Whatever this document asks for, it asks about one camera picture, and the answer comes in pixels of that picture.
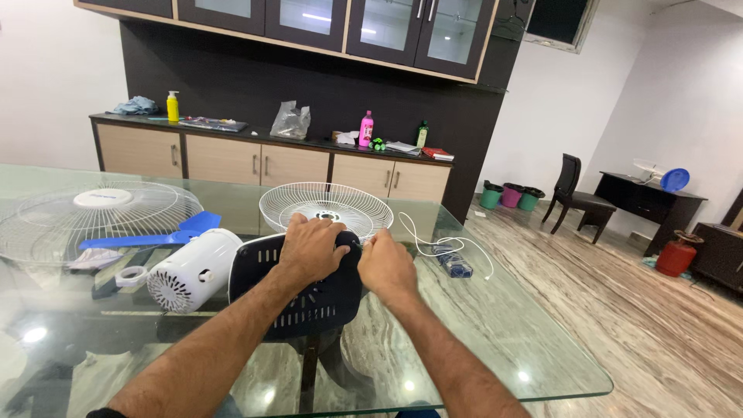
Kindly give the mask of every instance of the red gas cylinder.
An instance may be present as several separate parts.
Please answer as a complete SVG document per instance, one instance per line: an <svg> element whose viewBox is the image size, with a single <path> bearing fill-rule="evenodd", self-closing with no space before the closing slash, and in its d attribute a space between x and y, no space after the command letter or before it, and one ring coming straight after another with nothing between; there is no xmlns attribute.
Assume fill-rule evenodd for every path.
<svg viewBox="0 0 743 418"><path fill-rule="evenodd" d="M678 241L670 241L666 244L655 264L656 270L670 277L678 277L689 268L689 264L694 260L696 250L689 244L704 242L702 238L694 234L687 234L681 230L674 232Z"/></svg>

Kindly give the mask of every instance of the blue lid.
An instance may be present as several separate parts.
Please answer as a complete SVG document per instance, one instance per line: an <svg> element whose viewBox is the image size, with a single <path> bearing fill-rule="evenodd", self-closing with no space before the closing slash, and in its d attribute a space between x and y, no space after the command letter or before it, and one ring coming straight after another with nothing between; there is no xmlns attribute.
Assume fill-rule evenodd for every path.
<svg viewBox="0 0 743 418"><path fill-rule="evenodd" d="M661 187L666 192L678 192L689 184L689 172L683 168L669 170L661 179Z"/></svg>

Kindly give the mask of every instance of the blue fan blade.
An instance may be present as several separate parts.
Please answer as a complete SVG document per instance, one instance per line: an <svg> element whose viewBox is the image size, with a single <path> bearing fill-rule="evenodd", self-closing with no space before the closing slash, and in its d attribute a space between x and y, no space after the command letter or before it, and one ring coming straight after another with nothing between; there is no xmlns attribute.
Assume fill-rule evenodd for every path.
<svg viewBox="0 0 743 418"><path fill-rule="evenodd" d="M185 244L188 242L174 242L173 235L142 235L139 237L99 238L86 239L78 247L81 250L88 248L133 247L136 245Z"/></svg>
<svg viewBox="0 0 743 418"><path fill-rule="evenodd" d="M198 231L199 234L201 234L202 232L206 232L208 229L218 228L221 219L222 217L220 215L203 210L179 223L178 227L181 231Z"/></svg>

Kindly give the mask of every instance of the glass tabletop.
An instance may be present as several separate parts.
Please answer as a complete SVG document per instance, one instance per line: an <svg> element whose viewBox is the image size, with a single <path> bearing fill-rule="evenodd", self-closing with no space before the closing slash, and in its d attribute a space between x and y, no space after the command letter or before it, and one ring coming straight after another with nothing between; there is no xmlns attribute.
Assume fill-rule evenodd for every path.
<svg viewBox="0 0 743 418"><path fill-rule="evenodd" d="M40 193L102 181L152 181L193 193L205 210L222 215L221 228L243 241L274 234L258 208L267 187L118 173L0 164L0 213ZM400 212L426 241L474 237L441 205L386 199L395 214L390 228L414 242ZM81 271L0 259L0 405L3 414L81 417L104 406L148 363L227 305L226 287L192 314L165 313L146 285L117 288L124 266L147 268L176 251L162 245L126 252L101 270ZM430 251L425 245L424 252ZM523 402L600 396L613 383L606 372L495 260L490 264L466 242L459 253L474 269L451 278L435 257L415 257L419 289L443 323ZM442 408L407 334L372 293L355 319L324 335L336 359L317 362L311 411L300 410L303 356L293 345L261 344L218 412L222 417L367 414ZM368 392L338 379L361 375Z"/></svg>

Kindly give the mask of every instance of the book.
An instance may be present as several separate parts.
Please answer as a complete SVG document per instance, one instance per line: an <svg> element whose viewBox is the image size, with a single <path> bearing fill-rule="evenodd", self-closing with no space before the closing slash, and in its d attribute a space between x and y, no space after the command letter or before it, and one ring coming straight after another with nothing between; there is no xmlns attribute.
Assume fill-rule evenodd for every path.
<svg viewBox="0 0 743 418"><path fill-rule="evenodd" d="M454 155L449 154L441 148L423 147L422 150L423 154L426 154L435 160L451 161L454 159Z"/></svg>
<svg viewBox="0 0 743 418"><path fill-rule="evenodd" d="M420 155L421 149L417 148L415 145L405 144L404 142L387 142L385 145L387 149L391 149L392 151L402 152L409 155Z"/></svg>

